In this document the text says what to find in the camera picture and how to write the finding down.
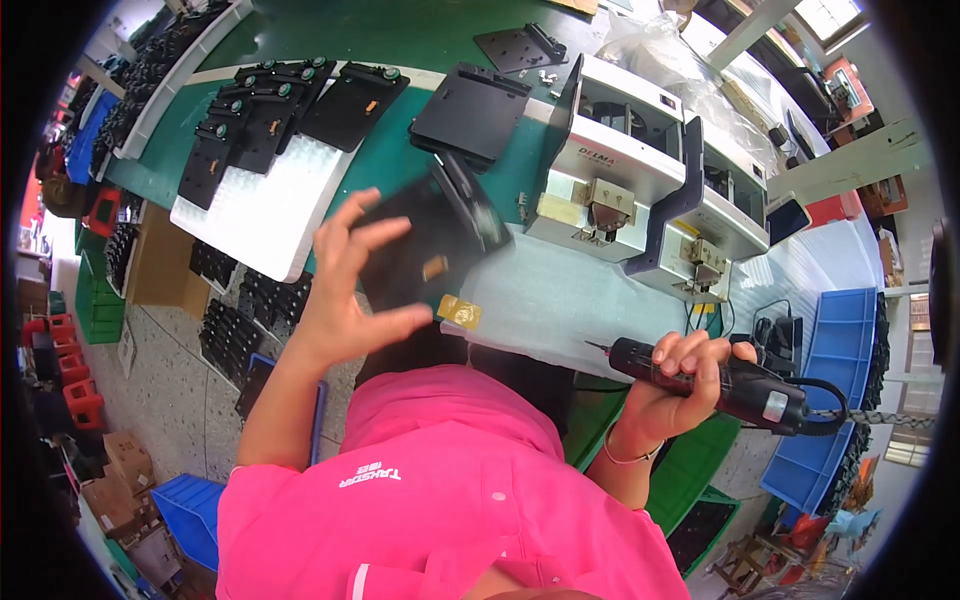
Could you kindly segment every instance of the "white machine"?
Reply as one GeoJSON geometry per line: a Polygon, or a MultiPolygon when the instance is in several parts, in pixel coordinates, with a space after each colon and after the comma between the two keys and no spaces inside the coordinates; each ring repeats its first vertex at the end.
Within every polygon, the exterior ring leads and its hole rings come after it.
{"type": "Polygon", "coordinates": [[[680,99],[581,55],[550,119],[527,233],[621,263],[684,301],[723,302],[766,253],[763,168],[680,99]]]}
{"type": "Polygon", "coordinates": [[[623,270],[684,301],[725,302],[732,263],[770,250],[766,179],[728,134],[689,116],[684,190],[655,205],[646,251],[623,270]]]}
{"type": "Polygon", "coordinates": [[[683,125],[679,98],[581,55],[550,118],[526,232],[609,262],[643,252],[651,207],[684,185],[683,125]]]}

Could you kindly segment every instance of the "electric screwdriver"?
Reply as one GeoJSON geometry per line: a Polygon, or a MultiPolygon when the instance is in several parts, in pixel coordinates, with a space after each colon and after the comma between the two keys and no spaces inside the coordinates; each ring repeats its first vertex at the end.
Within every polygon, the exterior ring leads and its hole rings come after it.
{"type": "MultiPolygon", "coordinates": [[[[694,375],[678,372],[664,374],[653,362],[654,347],[630,338],[619,338],[613,346],[587,342],[602,349],[610,357],[610,366],[617,371],[653,384],[674,396],[693,394],[694,375]]],[[[822,379],[780,377],[759,365],[731,356],[720,365],[720,399],[717,410],[738,419],[769,429],[776,435],[827,436],[839,431],[847,420],[847,399],[836,386],[822,379]],[[806,391],[809,385],[823,388],[840,401],[841,414],[833,420],[809,420],[806,391]]]]}

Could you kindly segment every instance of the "clear plastic bag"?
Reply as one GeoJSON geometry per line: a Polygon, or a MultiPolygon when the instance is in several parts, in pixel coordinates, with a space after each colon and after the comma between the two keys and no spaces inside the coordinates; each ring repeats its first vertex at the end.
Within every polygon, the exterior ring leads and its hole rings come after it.
{"type": "Polygon", "coordinates": [[[634,21],[610,12],[610,31],[596,57],[612,62],[648,82],[679,96],[685,111],[693,111],[728,133],[767,177],[778,172],[777,154],[766,134],[736,111],[720,91],[722,78],[680,37],[685,18],[662,12],[646,21],[634,21]]]}

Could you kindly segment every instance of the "pink polo shirt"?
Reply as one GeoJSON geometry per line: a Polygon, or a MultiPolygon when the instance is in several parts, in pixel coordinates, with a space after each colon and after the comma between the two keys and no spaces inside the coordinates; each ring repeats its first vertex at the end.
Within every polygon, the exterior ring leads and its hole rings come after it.
{"type": "Polygon", "coordinates": [[[660,528],[564,463],[557,428],[468,367],[360,386],[340,454],[238,468],[217,597],[457,600],[492,564],[528,588],[689,598],[660,528]]]}

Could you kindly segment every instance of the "hand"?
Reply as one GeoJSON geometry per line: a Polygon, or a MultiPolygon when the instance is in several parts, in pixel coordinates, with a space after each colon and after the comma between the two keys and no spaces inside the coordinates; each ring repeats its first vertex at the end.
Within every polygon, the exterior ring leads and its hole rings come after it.
{"type": "Polygon", "coordinates": [[[357,277],[370,252],[410,230],[406,217],[350,227],[376,203],[376,188],[353,192],[313,235],[317,273],[300,323],[284,353],[298,357],[299,366],[318,378],[334,363],[359,358],[411,333],[433,320],[426,304],[412,304],[367,315],[354,296],[357,277]]]}
{"type": "Polygon", "coordinates": [[[756,350],[751,344],[738,342],[731,346],[724,338],[710,340],[703,329],[685,338],[676,331],[663,336],[654,347],[654,364],[670,376],[695,373],[693,394],[686,398],[672,396],[655,385],[635,381],[620,422],[611,433],[611,445],[619,450],[617,456],[645,454],[663,440],[679,436],[706,420],[720,399],[719,366],[727,362],[731,351],[737,358],[756,362],[756,350]]]}

